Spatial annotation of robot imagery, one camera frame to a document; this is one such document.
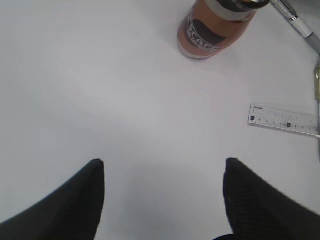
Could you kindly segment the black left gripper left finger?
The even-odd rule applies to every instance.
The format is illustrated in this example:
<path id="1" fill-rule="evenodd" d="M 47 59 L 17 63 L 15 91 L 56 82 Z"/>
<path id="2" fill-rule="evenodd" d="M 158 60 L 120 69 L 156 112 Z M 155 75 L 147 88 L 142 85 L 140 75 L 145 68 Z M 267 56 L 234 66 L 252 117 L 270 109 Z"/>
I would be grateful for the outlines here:
<path id="1" fill-rule="evenodd" d="M 100 159 L 40 202 L 0 224 L 2 240 L 93 240 L 105 200 L 105 171 Z"/>

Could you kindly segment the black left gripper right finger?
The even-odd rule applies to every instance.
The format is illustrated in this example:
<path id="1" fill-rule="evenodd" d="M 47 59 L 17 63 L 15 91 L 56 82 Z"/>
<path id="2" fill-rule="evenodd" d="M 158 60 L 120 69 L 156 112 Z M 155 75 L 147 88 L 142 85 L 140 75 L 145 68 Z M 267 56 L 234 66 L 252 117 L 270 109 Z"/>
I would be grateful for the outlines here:
<path id="1" fill-rule="evenodd" d="M 230 240 L 318 240 L 320 216 L 293 201 L 236 158 L 223 176 Z"/>

